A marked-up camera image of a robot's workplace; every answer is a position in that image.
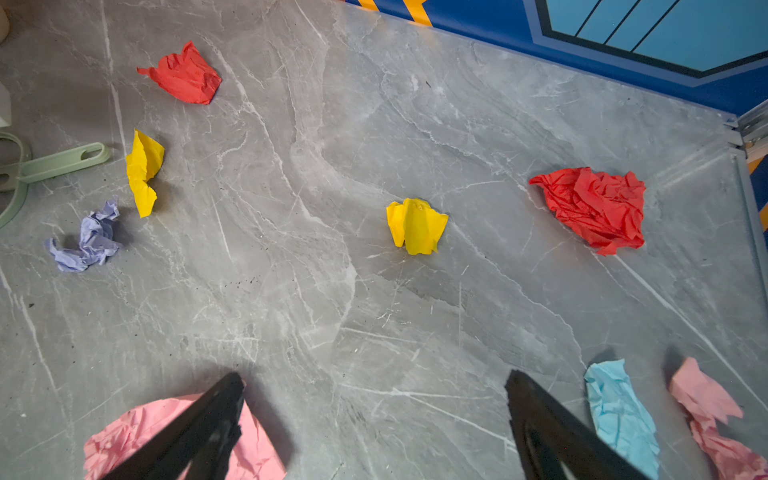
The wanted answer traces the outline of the green hand brush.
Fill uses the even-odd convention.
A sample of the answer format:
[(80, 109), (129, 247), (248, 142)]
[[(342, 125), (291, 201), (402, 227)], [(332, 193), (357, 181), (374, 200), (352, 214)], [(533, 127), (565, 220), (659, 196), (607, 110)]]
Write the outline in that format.
[(31, 184), (101, 165), (112, 158), (111, 149), (100, 142), (32, 158), (30, 147), (16, 135), (2, 132), (1, 140), (19, 148), (19, 160), (1, 167), (1, 192), (12, 193), (9, 204), (1, 212), (2, 228), (21, 210)]

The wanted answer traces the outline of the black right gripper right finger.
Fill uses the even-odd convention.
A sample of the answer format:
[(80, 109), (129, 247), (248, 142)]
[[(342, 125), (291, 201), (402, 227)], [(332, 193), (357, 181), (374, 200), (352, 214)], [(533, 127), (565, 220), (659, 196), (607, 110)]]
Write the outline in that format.
[(527, 479), (643, 479), (528, 374), (506, 383), (510, 425)]

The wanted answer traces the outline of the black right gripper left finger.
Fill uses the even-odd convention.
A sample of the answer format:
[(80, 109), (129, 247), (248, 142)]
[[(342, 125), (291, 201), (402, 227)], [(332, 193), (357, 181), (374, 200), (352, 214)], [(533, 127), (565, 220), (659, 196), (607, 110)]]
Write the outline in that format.
[(122, 462), (107, 479), (223, 479), (242, 435), (245, 383), (236, 372), (213, 387)]

